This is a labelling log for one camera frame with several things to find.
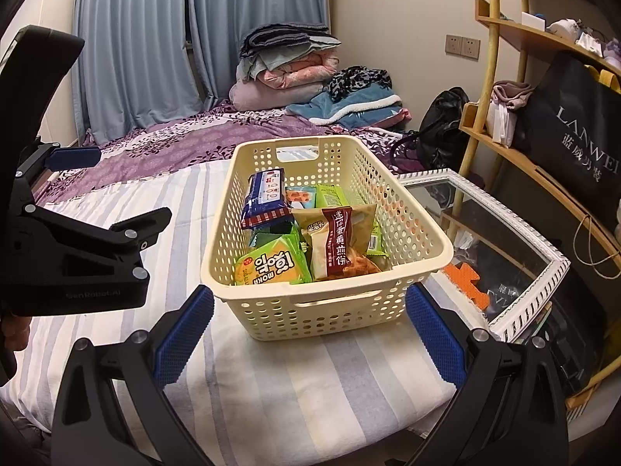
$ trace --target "black and white patterned fabric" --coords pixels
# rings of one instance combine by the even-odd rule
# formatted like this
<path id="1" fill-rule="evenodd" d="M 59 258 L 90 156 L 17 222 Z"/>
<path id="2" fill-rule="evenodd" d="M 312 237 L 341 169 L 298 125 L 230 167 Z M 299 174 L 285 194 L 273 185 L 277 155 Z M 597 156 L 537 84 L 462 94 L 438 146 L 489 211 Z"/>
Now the black and white patterned fabric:
<path id="1" fill-rule="evenodd" d="M 326 87 L 333 102 L 345 98 L 347 95 L 378 83 L 392 89 L 392 80 L 386 70 L 372 70 L 365 66 L 350 66 L 334 75 Z"/>

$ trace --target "purple floral bedspread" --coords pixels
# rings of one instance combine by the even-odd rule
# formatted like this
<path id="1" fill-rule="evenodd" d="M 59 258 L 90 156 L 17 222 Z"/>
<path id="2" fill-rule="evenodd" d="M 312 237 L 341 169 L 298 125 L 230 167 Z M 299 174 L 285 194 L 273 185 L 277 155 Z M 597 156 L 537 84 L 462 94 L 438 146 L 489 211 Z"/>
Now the purple floral bedspread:
<path id="1" fill-rule="evenodd" d="M 97 166 L 61 172 L 37 192 L 36 201 L 56 203 L 110 184 L 228 160 L 235 147 L 247 141 L 338 133 L 358 136 L 387 166 L 390 144 L 399 139 L 372 128 L 347 132 L 340 126 L 319 127 L 279 109 L 240 112 L 220 105 L 187 119 L 133 130 L 106 144 Z"/>

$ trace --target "textured blue pad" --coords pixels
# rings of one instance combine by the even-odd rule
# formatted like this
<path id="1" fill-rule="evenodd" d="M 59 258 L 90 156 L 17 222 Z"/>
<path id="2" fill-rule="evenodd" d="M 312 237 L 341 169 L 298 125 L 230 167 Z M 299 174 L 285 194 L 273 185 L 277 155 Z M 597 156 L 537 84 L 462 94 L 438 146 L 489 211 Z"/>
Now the textured blue pad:
<path id="1" fill-rule="evenodd" d="M 460 389 L 466 380 L 463 349 L 416 284 L 406 293 L 406 311 L 442 379 Z"/>
<path id="2" fill-rule="evenodd" d="M 56 149 L 45 160 L 45 167 L 52 171 L 92 168 L 101 159 L 99 147 Z"/>
<path id="3" fill-rule="evenodd" d="M 153 380 L 157 387 L 163 389 L 177 381 L 212 317 L 213 293 L 206 287 L 195 295 L 155 351 Z"/>

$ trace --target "human hand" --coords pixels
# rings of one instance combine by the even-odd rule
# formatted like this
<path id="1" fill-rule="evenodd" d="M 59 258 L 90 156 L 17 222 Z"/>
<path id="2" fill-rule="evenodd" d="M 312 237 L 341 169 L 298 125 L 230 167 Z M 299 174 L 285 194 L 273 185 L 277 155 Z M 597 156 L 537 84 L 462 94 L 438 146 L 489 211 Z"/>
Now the human hand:
<path id="1" fill-rule="evenodd" d="M 16 317 L 11 314 L 4 316 L 0 322 L 4 347 L 16 352 L 28 347 L 31 320 L 32 317 Z"/>

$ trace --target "beige wall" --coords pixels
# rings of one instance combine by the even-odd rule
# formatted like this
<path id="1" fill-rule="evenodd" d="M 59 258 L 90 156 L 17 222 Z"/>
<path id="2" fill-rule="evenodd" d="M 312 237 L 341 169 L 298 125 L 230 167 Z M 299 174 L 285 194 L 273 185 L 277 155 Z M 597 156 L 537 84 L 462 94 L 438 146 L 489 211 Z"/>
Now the beige wall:
<path id="1" fill-rule="evenodd" d="M 565 16 L 610 36 L 605 19 L 583 0 L 531 0 L 532 10 L 548 19 Z M 331 25 L 343 42 L 341 65 L 385 68 L 396 93 L 412 112 L 409 127 L 417 129 L 427 108 L 443 90 L 459 85 L 477 101 L 487 63 L 487 29 L 474 21 L 474 0 L 331 0 Z M 509 18 L 521 19 L 520 0 L 501 0 Z M 481 40 L 479 61 L 447 55 L 446 35 Z M 519 53 L 501 40 L 496 79 L 515 79 Z M 530 62 L 529 79 L 538 81 L 546 65 Z M 487 176 L 495 154 L 479 146 L 473 170 Z"/>
<path id="2" fill-rule="evenodd" d="M 0 57 L 17 32 L 28 24 L 71 33 L 75 0 L 26 0 L 0 39 Z M 78 138 L 73 118 L 71 79 L 67 75 L 58 86 L 39 132 L 43 141 L 58 141 L 63 146 Z"/>

